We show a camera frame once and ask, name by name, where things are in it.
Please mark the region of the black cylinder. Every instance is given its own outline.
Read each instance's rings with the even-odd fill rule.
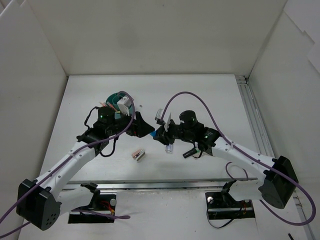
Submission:
[[[192,110],[184,111],[179,116],[180,125],[184,129],[192,129],[197,123],[196,113]]]
[[[98,121],[102,124],[112,124],[115,121],[115,110],[109,106],[103,106],[98,109]]]

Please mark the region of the white wall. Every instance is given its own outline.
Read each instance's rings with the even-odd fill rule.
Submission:
[[[286,0],[28,0],[67,75],[248,75]]]
[[[307,58],[313,45],[283,12],[249,82],[275,155],[291,160],[319,208],[320,74]],[[310,216],[310,204],[299,196]],[[320,239],[319,214],[311,225]]]
[[[40,172],[66,75],[27,2],[0,15],[0,216]],[[0,235],[22,223],[14,210]],[[12,235],[6,239],[16,239]]]

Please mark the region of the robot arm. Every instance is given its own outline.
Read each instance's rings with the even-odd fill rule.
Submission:
[[[109,106],[96,107],[96,109],[98,110],[98,120],[93,124],[93,127],[89,127],[88,130],[77,137],[78,142],[74,144],[73,148],[48,172],[33,181],[25,179],[18,188],[19,200],[37,183],[52,173],[47,181],[39,185],[35,191],[23,199],[16,207],[18,215],[43,231],[50,228],[60,215],[78,207],[93,204],[96,197],[100,194],[97,185],[94,183],[81,184],[80,187],[72,191],[62,192],[62,189],[71,178],[85,164],[99,155],[109,144],[109,141],[93,145],[92,147],[85,147],[81,151],[77,150],[87,144],[105,140],[110,136],[120,133],[128,126],[132,119],[129,109],[125,105],[122,105],[122,108],[120,108],[124,114],[119,114],[117,118],[114,109]],[[130,136],[142,138],[154,130],[152,126],[142,119],[140,112],[136,111],[135,119],[126,133]],[[66,160],[68,162],[56,171]]]
[[[257,180],[231,181],[223,187],[223,194],[230,195],[236,201],[242,200],[262,200],[275,208],[283,209],[289,201],[295,186],[282,176],[270,171],[266,167],[253,162],[247,156],[234,149],[235,142],[229,140],[231,145],[220,135],[220,133],[209,127],[205,127],[198,122],[196,114],[192,110],[184,111],[180,114],[180,124],[169,118],[161,121],[159,110],[156,115],[157,124],[161,125],[156,131],[153,139],[164,145],[173,144],[176,139],[187,143],[192,143],[200,151],[211,156],[223,158],[236,164],[249,173],[253,174]],[[257,158],[261,163],[277,169],[298,183],[298,178],[290,161],[281,156],[275,159],[261,155],[239,144],[236,146],[252,157]],[[186,158],[195,153],[195,149],[188,151],[183,156]]]

